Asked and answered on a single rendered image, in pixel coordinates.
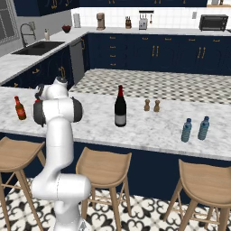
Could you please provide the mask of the wooden shelf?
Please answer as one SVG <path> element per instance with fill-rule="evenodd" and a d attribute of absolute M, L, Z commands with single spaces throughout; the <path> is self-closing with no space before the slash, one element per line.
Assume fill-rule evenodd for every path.
<path fill-rule="evenodd" d="M 207 7 L 231 7 L 231 0 L 208 0 Z"/>

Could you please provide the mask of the black sink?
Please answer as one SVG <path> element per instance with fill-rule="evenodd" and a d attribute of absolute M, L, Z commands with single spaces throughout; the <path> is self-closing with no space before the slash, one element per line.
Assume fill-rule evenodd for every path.
<path fill-rule="evenodd" d="M 43 54 L 53 50 L 54 48 L 60 46 L 61 44 L 63 44 L 63 42 L 51 42 L 51 41 L 36 42 L 33 45 L 30 45 L 28 47 L 20 49 L 19 51 L 16 51 L 15 54 L 42 56 Z"/>

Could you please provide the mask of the navy lower cupboards run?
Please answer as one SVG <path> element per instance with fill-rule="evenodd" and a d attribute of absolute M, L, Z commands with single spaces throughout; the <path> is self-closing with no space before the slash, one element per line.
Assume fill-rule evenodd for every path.
<path fill-rule="evenodd" d="M 90 32 L 81 45 L 86 70 L 231 76 L 231 37 Z"/>

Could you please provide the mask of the wooden bar stool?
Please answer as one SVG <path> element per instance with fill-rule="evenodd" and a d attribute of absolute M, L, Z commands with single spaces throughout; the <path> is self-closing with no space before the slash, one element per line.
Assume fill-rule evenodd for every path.
<path fill-rule="evenodd" d="M 4 188 L 16 189 L 16 186 L 9 184 L 13 176 L 16 176 L 20 183 L 18 189 L 23 191 L 39 229 L 43 231 L 42 223 L 32 203 L 32 193 L 23 169 L 27 167 L 35 157 L 38 157 L 42 166 L 45 166 L 46 160 L 42 152 L 44 145 L 45 142 L 33 143 L 17 141 L 9 139 L 8 137 L 4 137 L 0 140 L 0 203 L 5 216 L 7 230 L 10 230 L 10 223 L 5 204 Z"/>
<path fill-rule="evenodd" d="M 184 231 L 190 220 L 195 220 L 198 204 L 208 206 L 206 219 L 200 219 L 204 227 L 218 225 L 218 231 L 226 231 L 231 211 L 231 167 L 216 167 L 206 164 L 187 163 L 179 160 L 180 178 L 163 217 L 166 221 L 176 200 L 179 201 L 181 223 Z"/>
<path fill-rule="evenodd" d="M 131 215 L 130 193 L 127 173 L 130 167 L 132 154 L 121 154 L 114 152 L 93 151 L 85 147 L 76 165 L 76 173 L 87 176 L 91 182 L 91 195 L 88 196 L 81 206 L 81 216 L 87 218 L 88 203 L 93 208 L 96 204 L 110 205 L 114 212 L 117 231 L 121 231 L 119 216 L 119 204 L 125 202 L 128 215 Z M 101 197 L 96 195 L 96 189 L 109 189 L 111 202 L 100 201 Z"/>

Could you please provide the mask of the dark spring tap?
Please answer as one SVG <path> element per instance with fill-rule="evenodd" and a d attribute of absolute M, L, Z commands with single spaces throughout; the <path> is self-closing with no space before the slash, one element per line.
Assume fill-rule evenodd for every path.
<path fill-rule="evenodd" d="M 23 32 L 23 27 L 27 25 L 30 29 L 31 29 L 31 33 L 25 33 Z M 34 40 L 36 41 L 36 35 L 35 35 L 35 31 L 34 29 L 32 28 L 31 25 L 29 25 L 28 23 L 23 23 L 20 27 L 20 34 L 21 34 L 21 37 L 22 37 L 22 43 L 23 43 L 23 47 L 25 48 L 27 45 L 28 45 L 28 42 L 25 40 L 25 36 L 32 36 L 34 38 Z"/>

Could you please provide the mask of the black rail with hanging tools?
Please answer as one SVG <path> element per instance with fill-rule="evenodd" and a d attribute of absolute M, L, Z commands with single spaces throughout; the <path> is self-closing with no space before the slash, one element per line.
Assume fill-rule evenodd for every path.
<path fill-rule="evenodd" d="M 150 24 L 152 24 L 152 15 L 154 14 L 154 11 L 139 11 L 139 14 L 140 16 L 143 14 L 143 15 L 147 15 L 149 14 L 150 15 Z"/>

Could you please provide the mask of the silver toaster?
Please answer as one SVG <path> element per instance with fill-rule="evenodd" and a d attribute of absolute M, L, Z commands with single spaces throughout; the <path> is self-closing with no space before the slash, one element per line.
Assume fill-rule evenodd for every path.
<path fill-rule="evenodd" d="M 140 30 L 146 30 L 147 29 L 147 23 L 148 23 L 147 18 L 141 18 L 139 21 L 139 29 Z"/>

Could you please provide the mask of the black toaster oven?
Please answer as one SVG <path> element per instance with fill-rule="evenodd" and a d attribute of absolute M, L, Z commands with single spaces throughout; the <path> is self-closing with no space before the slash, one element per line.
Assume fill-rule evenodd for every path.
<path fill-rule="evenodd" d="M 225 14 L 203 14 L 200 16 L 199 29 L 201 31 L 224 31 L 228 16 Z"/>

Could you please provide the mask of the grey dishwasher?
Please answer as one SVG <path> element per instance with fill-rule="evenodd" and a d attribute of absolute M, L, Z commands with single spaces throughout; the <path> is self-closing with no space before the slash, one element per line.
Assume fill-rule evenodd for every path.
<path fill-rule="evenodd" d="M 74 83 L 78 84 L 85 74 L 81 40 L 73 42 L 69 46 L 69 50 Z"/>

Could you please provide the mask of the white paper towel roll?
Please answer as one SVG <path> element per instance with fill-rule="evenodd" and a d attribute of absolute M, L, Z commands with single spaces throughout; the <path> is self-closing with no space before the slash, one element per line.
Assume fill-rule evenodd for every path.
<path fill-rule="evenodd" d="M 73 22 L 75 28 L 80 28 L 80 15 L 79 14 L 73 14 Z"/>

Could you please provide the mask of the navy lower cupboards under sink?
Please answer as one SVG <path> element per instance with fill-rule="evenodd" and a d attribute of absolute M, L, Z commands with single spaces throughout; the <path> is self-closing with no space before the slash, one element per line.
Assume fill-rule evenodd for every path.
<path fill-rule="evenodd" d="M 52 84 L 57 77 L 65 77 L 68 81 L 68 88 L 74 85 L 69 46 L 34 65 L 17 77 L 7 80 L 4 87 L 36 88 L 39 84 Z"/>

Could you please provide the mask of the brown coffee machine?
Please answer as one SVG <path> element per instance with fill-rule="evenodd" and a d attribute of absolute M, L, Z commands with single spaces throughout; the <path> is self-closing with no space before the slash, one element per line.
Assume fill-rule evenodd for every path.
<path fill-rule="evenodd" d="M 99 31 L 105 30 L 105 14 L 104 13 L 98 13 L 97 14 L 97 29 Z"/>

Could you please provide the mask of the dark wine bottle red top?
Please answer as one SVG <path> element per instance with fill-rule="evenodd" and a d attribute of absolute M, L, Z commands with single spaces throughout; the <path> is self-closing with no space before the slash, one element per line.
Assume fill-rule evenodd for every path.
<path fill-rule="evenodd" d="M 118 95 L 115 101 L 115 125 L 119 127 L 126 125 L 126 102 L 122 85 L 118 86 Z"/>

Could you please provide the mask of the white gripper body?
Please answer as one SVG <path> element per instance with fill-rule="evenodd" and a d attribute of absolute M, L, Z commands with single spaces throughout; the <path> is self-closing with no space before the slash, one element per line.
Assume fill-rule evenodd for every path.
<path fill-rule="evenodd" d="M 35 93 L 35 98 L 37 100 L 44 100 L 45 97 L 44 97 L 44 94 L 43 94 L 43 91 L 44 91 L 44 85 L 43 84 L 40 84 L 36 87 L 36 90 L 37 92 Z"/>

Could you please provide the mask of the navy upper cupboards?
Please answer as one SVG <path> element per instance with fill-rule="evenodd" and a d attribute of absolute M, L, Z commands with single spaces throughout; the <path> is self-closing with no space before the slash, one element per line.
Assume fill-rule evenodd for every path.
<path fill-rule="evenodd" d="M 78 7 L 206 7 L 208 0 L 14 0 L 18 16 L 43 16 Z"/>

